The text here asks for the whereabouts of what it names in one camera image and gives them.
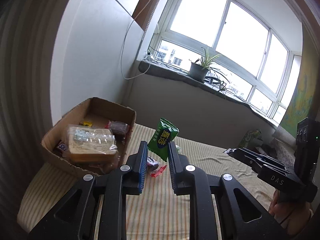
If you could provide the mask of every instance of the human hand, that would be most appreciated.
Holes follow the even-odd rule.
[[[310,219],[310,203],[278,203],[279,193],[279,190],[274,192],[268,212],[287,230],[290,236],[294,236],[302,231]]]

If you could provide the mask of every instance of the plant pot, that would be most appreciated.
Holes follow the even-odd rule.
[[[188,76],[193,78],[194,80],[204,83],[204,78],[207,75],[208,71],[209,70],[207,68],[203,68],[201,65],[191,63]]]

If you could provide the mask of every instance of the spider plant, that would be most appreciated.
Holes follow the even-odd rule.
[[[224,94],[224,98],[226,99],[226,92],[229,92],[230,94],[235,95],[236,93],[230,89],[230,88],[226,88],[227,83],[226,82],[222,82],[218,88],[219,90],[217,91],[218,93],[221,92],[222,94]]]
[[[197,62],[200,61],[201,64],[199,64],[199,65],[201,65],[203,68],[208,69],[210,72],[212,70],[216,74],[217,77],[218,77],[217,73],[220,74],[221,76],[223,76],[228,81],[228,83],[230,83],[230,81],[225,77],[225,74],[220,69],[214,68],[214,67],[211,66],[212,64],[217,64],[216,63],[216,59],[218,57],[220,57],[221,54],[217,54],[215,56],[211,56],[209,54],[209,49],[208,48],[207,49],[205,49],[203,47],[201,47],[201,48],[204,50],[204,56],[201,56],[201,58],[197,59],[194,63],[196,64]]]

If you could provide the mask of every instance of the green snack bag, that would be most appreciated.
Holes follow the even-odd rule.
[[[166,162],[168,158],[168,144],[178,133],[178,128],[168,120],[160,118],[158,128],[148,143],[148,149]]]

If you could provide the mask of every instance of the window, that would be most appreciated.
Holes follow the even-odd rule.
[[[166,53],[158,51],[157,55],[156,55],[156,58],[163,61],[165,59],[166,55],[167,55]]]
[[[163,50],[168,50],[168,46],[166,46],[166,45],[163,45],[160,48],[163,49]]]
[[[258,89],[253,93],[253,96],[250,100],[250,104],[255,106],[257,109],[267,114],[271,107],[272,101],[262,94]]]
[[[212,46],[227,0],[182,0],[170,30]],[[208,14],[204,5],[214,4]]]
[[[159,52],[163,50],[162,47],[166,47],[168,49],[166,52],[168,53],[168,51],[170,51],[171,53],[168,53],[168,56],[163,58],[163,60],[160,59],[160,61],[171,65],[176,65],[186,71],[190,70],[191,61],[195,62],[198,58],[201,57],[201,55],[194,53],[191,50],[185,49],[167,41],[161,42]]]
[[[277,92],[287,60],[288,51],[281,42],[272,35],[270,49],[260,80],[273,92]]]
[[[281,106],[278,106],[278,109],[275,115],[273,116],[273,120],[275,120],[277,123],[280,123],[282,118],[284,117],[284,114],[285,114],[285,109]]]
[[[294,89],[296,88],[296,84],[297,84],[297,80],[300,72],[300,63],[301,63],[301,56],[294,55],[288,83],[287,83],[287,86],[285,87],[285,91],[281,99],[281,103],[284,104],[286,107],[289,106]]]
[[[215,72],[215,76],[217,76],[217,78],[226,82],[226,88],[233,90],[235,94],[241,97],[243,100],[247,100],[252,85],[219,64],[212,64],[211,66],[220,70],[220,72],[224,75],[223,77],[218,72]]]
[[[268,30],[232,2],[216,50],[257,76],[267,38]]]
[[[182,61],[182,59],[179,59],[179,58],[177,58],[177,57],[174,57],[173,64],[180,66],[181,61]]]
[[[301,56],[289,51],[276,30],[255,13],[237,0],[168,0],[158,25],[150,46],[164,53],[162,62],[186,72],[203,48],[221,54],[212,67],[223,76],[211,75],[269,120],[281,121],[294,93]]]

